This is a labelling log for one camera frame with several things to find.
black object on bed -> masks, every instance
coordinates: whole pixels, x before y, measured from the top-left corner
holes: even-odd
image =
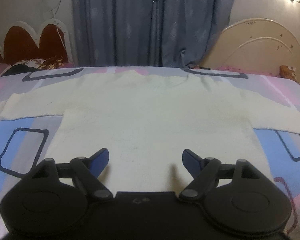
[[[194,180],[180,193],[112,193],[97,179],[107,149],[70,163],[43,160],[2,199],[13,239],[289,239],[288,198],[247,160],[221,164],[184,150]],[[71,178],[74,187],[59,178]],[[220,179],[232,182],[218,186]]]

curtain fold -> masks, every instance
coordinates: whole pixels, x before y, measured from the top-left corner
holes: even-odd
[[[197,64],[228,24],[233,2],[73,0],[79,64]]]

blue curtain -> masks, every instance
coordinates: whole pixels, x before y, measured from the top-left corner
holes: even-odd
[[[80,65],[197,64],[229,22],[234,0],[73,0]]]

screw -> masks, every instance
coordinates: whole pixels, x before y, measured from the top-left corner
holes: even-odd
[[[198,195],[198,192],[195,191],[194,189],[185,189],[184,191],[181,192],[181,194],[184,197],[193,198]]]
[[[97,198],[107,198],[111,195],[111,192],[106,189],[96,190],[93,195]]]

patterned bed sheet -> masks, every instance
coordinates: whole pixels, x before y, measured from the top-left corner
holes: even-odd
[[[228,82],[300,111],[300,86],[291,80],[223,71],[156,67],[66,68],[1,77],[0,102],[14,93],[26,93],[89,73],[119,73],[131,69],[141,75],[210,76],[216,82]],[[61,121],[62,116],[0,121],[0,200],[22,174],[44,159]],[[300,134],[266,129],[254,131],[266,155],[275,183],[292,204],[293,213],[287,224],[287,233],[293,239],[300,239]],[[0,239],[6,232],[0,217]]]

